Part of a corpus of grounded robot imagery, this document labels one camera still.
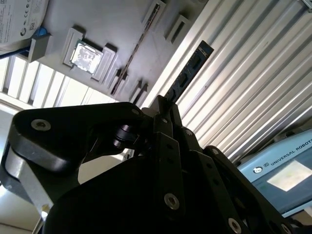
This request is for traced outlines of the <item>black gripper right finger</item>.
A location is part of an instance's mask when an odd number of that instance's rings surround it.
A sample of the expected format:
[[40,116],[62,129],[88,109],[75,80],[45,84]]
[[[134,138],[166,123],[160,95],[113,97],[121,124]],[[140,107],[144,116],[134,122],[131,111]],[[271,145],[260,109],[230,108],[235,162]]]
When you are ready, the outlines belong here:
[[183,127],[176,104],[168,105],[174,137],[182,146],[182,167],[191,176],[197,215],[212,221],[214,234],[293,234],[295,229],[215,146],[202,149]]

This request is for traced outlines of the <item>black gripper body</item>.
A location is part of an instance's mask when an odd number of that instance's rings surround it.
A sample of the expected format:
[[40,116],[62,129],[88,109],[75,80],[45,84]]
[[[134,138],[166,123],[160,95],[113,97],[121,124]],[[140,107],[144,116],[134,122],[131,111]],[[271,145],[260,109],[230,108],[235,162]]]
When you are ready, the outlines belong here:
[[[52,207],[46,234],[214,234],[217,218],[184,174],[186,213],[170,209],[164,196],[173,181],[173,156],[127,160],[63,195]],[[160,173],[170,169],[164,177]]]

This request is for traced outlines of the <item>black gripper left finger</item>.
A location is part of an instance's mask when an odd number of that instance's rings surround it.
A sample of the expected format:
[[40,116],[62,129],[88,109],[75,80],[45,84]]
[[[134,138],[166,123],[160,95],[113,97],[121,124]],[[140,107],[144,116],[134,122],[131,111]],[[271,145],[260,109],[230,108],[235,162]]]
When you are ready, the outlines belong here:
[[133,158],[173,156],[167,206],[186,213],[181,149],[168,105],[120,102],[25,110],[13,118],[7,140],[7,189],[50,213],[66,193]]

